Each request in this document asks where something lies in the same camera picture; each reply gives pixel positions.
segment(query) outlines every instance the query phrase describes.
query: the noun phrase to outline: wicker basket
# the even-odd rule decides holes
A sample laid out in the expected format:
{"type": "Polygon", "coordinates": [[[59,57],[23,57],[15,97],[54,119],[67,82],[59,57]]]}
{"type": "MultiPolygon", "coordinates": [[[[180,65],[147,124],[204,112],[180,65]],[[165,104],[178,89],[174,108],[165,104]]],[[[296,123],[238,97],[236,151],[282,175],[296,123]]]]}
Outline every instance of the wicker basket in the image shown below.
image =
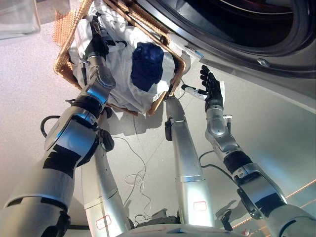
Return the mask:
{"type": "MultiPolygon", "coordinates": [[[[125,20],[127,20],[131,25],[138,27],[142,30],[146,35],[148,35],[155,43],[157,43],[160,47],[170,52],[173,56],[175,62],[175,75],[174,78],[170,82],[170,95],[172,95],[179,85],[181,76],[185,69],[185,62],[172,50],[168,48],[169,45],[169,37],[167,33],[169,30],[162,24],[160,24],[157,20],[155,20],[151,15],[145,12],[142,8],[140,8],[137,4],[132,0],[103,0],[109,7],[115,10],[117,13],[122,15],[125,20]],[[146,25],[149,29],[151,29],[155,34],[160,36],[160,39],[154,37],[149,31],[147,31],[142,25],[146,25]]],[[[55,24],[55,32],[54,32],[54,41],[59,43],[61,46],[61,50],[58,54],[57,60],[54,64],[54,72],[68,82],[76,86],[78,89],[81,89],[77,80],[73,76],[72,64],[69,61],[70,56],[68,53],[68,49],[71,46],[76,27],[79,21],[84,18],[89,11],[89,8],[92,4],[92,0],[82,0],[79,10],[75,15],[75,12],[70,12],[66,16],[61,17],[57,15],[57,21],[55,24]]],[[[162,102],[164,96],[166,95],[166,91],[162,93],[162,95],[153,102],[151,108],[147,111],[148,115],[153,115],[157,110],[158,106],[162,102]]],[[[112,104],[107,104],[110,107],[118,108],[112,104]]],[[[129,112],[133,115],[138,115],[135,111],[129,111],[124,108],[118,108],[122,111],[129,112]]]]}

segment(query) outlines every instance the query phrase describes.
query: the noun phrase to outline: floor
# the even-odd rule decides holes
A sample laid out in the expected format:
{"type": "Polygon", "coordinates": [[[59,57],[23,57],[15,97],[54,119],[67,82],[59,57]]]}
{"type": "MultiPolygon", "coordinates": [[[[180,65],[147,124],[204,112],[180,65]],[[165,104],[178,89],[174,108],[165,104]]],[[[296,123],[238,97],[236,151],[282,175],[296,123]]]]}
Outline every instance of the floor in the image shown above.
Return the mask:
{"type": "MultiPolygon", "coordinates": [[[[76,6],[71,2],[69,8],[76,6]]],[[[60,115],[68,106],[64,100],[77,96],[79,91],[57,76],[52,65],[59,47],[52,42],[53,22],[46,19],[41,33],[18,44],[2,46],[0,51],[0,205],[4,205],[17,182],[41,159],[44,138],[40,132],[40,121],[48,115],[60,115]]],[[[186,84],[200,87],[199,70],[195,63],[183,76],[186,84]]],[[[316,178],[315,114],[285,101],[269,91],[232,75],[214,71],[218,80],[226,87],[225,113],[232,114],[232,133],[245,152],[257,162],[268,175],[289,195],[316,178]]],[[[177,90],[176,96],[182,96],[177,90]]],[[[212,150],[204,137],[204,103],[191,95],[180,99],[197,153],[212,150]]],[[[152,117],[133,117],[116,111],[108,120],[113,136],[124,138],[131,148],[142,157],[147,166],[144,194],[151,199],[153,214],[167,208],[168,215],[176,215],[177,200],[174,189],[174,160],[172,143],[164,138],[166,120],[165,103],[162,103],[152,117]]],[[[116,179],[122,200],[125,201],[131,187],[124,179],[142,169],[139,158],[129,149],[127,143],[114,138],[115,148],[108,153],[108,160],[116,179]]],[[[214,155],[205,156],[203,163],[223,164],[214,155]]],[[[236,186],[216,169],[205,170],[212,193],[214,213],[218,216],[227,208],[233,209],[232,225],[249,217],[236,186]]],[[[72,224],[86,225],[82,205],[80,168],[76,171],[74,198],[70,208],[72,224]]],[[[292,197],[290,203],[304,205],[315,197],[313,184],[292,197]]],[[[148,200],[136,189],[128,205],[132,220],[142,214],[148,200]]],[[[315,202],[304,207],[316,215],[315,202]]],[[[252,232],[263,227],[262,222],[247,222],[236,228],[250,228],[252,232]]],[[[266,236],[266,231],[253,236],[266,236]]]]}

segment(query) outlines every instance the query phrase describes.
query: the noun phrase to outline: white cloth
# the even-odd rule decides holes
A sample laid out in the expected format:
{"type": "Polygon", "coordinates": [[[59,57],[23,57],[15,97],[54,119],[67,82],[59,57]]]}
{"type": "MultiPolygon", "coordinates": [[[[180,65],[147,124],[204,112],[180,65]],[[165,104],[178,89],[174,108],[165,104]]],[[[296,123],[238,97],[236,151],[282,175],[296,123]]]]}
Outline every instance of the white cloth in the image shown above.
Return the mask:
{"type": "MultiPolygon", "coordinates": [[[[129,26],[124,18],[117,12],[109,8],[102,0],[95,0],[92,4],[87,19],[92,20],[93,15],[99,12],[99,25],[103,34],[108,34],[113,41],[126,41],[127,46],[122,48],[123,43],[118,43],[115,49],[109,46],[109,54],[106,57],[107,67],[110,69],[116,81],[116,87],[112,89],[108,103],[131,111],[146,113],[152,103],[160,95],[169,89],[170,81],[174,76],[174,61],[172,55],[164,50],[162,62],[162,77],[158,84],[153,84],[148,92],[140,90],[134,86],[131,80],[132,55],[138,42],[153,42],[140,29],[129,26]]],[[[69,49],[71,61],[79,63],[79,55],[74,41],[69,49]]],[[[84,86],[81,67],[74,66],[73,73],[81,87],[84,86]]]]}

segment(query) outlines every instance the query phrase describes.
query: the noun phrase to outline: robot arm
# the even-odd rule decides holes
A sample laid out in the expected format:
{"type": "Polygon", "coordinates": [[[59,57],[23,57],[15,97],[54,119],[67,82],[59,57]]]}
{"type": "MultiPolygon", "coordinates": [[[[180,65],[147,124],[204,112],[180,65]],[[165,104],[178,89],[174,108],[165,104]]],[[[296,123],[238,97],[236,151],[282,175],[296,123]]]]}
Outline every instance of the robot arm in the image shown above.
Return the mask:
{"type": "Polygon", "coordinates": [[[302,209],[288,205],[276,183],[237,144],[230,132],[230,117],[223,115],[219,81],[206,66],[202,66],[201,74],[207,92],[205,137],[238,185],[237,193],[250,216],[265,219],[276,237],[315,236],[316,219],[302,209]]]}
{"type": "Polygon", "coordinates": [[[99,145],[96,120],[116,85],[105,63],[108,48],[99,40],[94,34],[86,50],[88,85],[48,133],[43,158],[5,204],[0,236],[61,237],[67,230],[75,168],[88,162],[99,145]]]}

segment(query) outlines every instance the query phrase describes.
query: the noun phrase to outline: washing machine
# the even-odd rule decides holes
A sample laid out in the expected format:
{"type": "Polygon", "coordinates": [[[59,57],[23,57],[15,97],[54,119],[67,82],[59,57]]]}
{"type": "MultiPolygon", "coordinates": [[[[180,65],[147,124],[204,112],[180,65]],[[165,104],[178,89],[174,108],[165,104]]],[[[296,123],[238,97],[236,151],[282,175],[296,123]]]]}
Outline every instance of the washing machine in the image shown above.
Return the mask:
{"type": "Polygon", "coordinates": [[[136,2],[200,62],[316,112],[315,0],[136,2]]]}

